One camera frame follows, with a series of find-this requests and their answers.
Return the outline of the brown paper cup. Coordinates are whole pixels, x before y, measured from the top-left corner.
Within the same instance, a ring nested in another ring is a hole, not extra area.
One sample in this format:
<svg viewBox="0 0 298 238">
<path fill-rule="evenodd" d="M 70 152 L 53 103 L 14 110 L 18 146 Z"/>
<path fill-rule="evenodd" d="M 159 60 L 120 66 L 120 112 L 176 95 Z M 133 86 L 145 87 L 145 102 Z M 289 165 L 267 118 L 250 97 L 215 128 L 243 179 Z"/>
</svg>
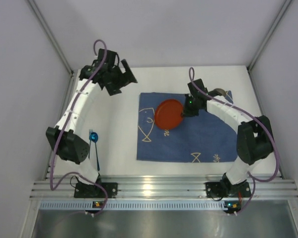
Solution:
<svg viewBox="0 0 298 238">
<path fill-rule="evenodd" d="M 209 92 L 209 95 L 212 97 L 216 97 L 216 96 L 226 96 L 226 91 L 224 89 L 221 88 L 216 88 L 212 91 Z"/>
</svg>

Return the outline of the red plate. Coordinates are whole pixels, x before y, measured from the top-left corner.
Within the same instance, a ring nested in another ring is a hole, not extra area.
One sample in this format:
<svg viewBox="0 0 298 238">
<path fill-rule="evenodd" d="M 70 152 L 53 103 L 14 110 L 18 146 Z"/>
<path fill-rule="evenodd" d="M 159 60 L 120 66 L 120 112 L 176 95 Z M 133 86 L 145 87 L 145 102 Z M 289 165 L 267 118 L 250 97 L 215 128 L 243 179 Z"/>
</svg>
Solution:
<svg viewBox="0 0 298 238">
<path fill-rule="evenodd" d="M 182 121 L 183 105 L 175 100 L 168 99 L 158 105 L 154 113 L 155 125 L 160 129 L 171 130 L 178 127 Z"/>
</svg>

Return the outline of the blue fish placemat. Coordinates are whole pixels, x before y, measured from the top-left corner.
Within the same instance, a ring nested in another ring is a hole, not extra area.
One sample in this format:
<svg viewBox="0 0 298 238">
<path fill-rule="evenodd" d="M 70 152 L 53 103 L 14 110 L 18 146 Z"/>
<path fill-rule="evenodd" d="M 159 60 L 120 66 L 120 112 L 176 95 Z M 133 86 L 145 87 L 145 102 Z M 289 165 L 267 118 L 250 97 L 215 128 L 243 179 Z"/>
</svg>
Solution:
<svg viewBox="0 0 298 238">
<path fill-rule="evenodd" d="M 183 94 L 141 93 L 138 114 L 137 160 L 172 163 L 233 162 L 237 158 L 236 132 L 204 110 L 185 118 L 172 130 L 158 128 L 154 112 L 167 99 L 184 103 Z"/>
</svg>

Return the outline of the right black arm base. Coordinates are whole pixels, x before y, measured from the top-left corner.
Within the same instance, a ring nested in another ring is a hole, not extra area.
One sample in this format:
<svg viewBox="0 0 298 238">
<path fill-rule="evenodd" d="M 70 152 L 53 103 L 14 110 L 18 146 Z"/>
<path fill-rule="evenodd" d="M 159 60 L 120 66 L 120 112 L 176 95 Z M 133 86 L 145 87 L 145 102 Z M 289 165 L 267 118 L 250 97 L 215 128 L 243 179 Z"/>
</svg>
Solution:
<svg viewBox="0 0 298 238">
<path fill-rule="evenodd" d="M 249 198 L 251 190 L 248 182 L 224 186 L 219 181 L 205 183 L 206 197 L 219 200 L 220 198 Z"/>
</svg>

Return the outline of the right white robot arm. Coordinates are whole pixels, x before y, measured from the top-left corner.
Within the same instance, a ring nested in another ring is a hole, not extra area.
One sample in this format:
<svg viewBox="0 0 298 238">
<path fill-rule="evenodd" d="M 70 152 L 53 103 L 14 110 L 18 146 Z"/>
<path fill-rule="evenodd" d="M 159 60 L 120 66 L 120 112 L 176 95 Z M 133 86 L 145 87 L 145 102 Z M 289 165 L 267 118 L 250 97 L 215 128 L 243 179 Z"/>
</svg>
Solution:
<svg viewBox="0 0 298 238">
<path fill-rule="evenodd" d="M 194 117 L 200 110 L 214 115 L 228 125 L 237 135 L 237 156 L 232 166 L 223 175 L 223 180 L 230 185 L 241 184 L 248 177 L 258 182 L 270 182 L 278 174 L 280 158 L 270 125 L 270 120 L 262 115 L 254 117 L 249 112 L 228 102 L 224 95 L 217 91 L 208 91 L 201 79 L 188 83 L 190 90 L 185 97 L 183 116 Z M 251 174 L 255 164 L 275 155 L 275 170 L 268 179 L 260 179 Z"/>
</svg>

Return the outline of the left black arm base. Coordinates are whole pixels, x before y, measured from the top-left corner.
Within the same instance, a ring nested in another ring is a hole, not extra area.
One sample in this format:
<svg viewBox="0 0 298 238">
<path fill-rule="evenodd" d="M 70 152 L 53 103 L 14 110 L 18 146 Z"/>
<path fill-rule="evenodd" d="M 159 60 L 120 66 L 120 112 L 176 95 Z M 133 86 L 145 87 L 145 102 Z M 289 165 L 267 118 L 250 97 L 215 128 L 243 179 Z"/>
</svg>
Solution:
<svg viewBox="0 0 298 238">
<path fill-rule="evenodd" d="M 102 187 L 107 192 L 108 198 L 113 198 L 117 195 L 118 184 L 116 182 L 103 182 Z M 105 198 L 105 193 L 102 189 L 91 185 L 78 182 L 75 185 L 74 198 Z"/>
</svg>

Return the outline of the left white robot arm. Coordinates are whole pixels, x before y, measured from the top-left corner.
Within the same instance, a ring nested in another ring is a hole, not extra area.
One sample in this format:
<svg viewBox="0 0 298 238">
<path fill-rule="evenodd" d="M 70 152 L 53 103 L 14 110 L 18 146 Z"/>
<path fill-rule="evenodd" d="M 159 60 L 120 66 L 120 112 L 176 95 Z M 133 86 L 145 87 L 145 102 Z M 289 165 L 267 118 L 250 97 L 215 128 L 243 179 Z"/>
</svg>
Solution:
<svg viewBox="0 0 298 238">
<path fill-rule="evenodd" d="M 103 89 L 110 96 L 117 95 L 121 88 L 136 82 L 125 59 L 120 59 L 117 52 L 99 49 L 92 65 L 81 69 L 75 92 L 63 116 L 54 127 L 47 128 L 46 137 L 53 156 L 72 165 L 74 171 L 71 174 L 82 183 L 94 185 L 100 181 L 99 170 L 88 158 L 90 145 L 81 138 L 85 117 L 96 95 Z"/>
</svg>

